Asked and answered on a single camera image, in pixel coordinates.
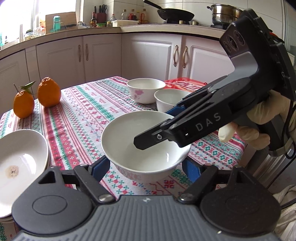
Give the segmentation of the white gloved right hand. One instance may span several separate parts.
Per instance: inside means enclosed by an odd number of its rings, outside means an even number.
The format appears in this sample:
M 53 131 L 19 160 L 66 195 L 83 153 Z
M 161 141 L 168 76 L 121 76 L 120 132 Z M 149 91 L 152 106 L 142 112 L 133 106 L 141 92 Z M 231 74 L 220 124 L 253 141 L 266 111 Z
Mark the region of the white gloved right hand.
M 271 121 L 277 115 L 281 116 L 283 121 L 286 121 L 289 107 L 290 100 L 288 98 L 271 90 L 269 98 L 248 111 L 247 116 L 251 121 L 259 125 Z M 270 144 L 269 135 L 260 133 L 248 126 L 239 126 L 234 122 L 221 127 L 218 131 L 218 137 L 221 142 L 225 143 L 231 140 L 235 133 L 256 150 L 262 150 Z

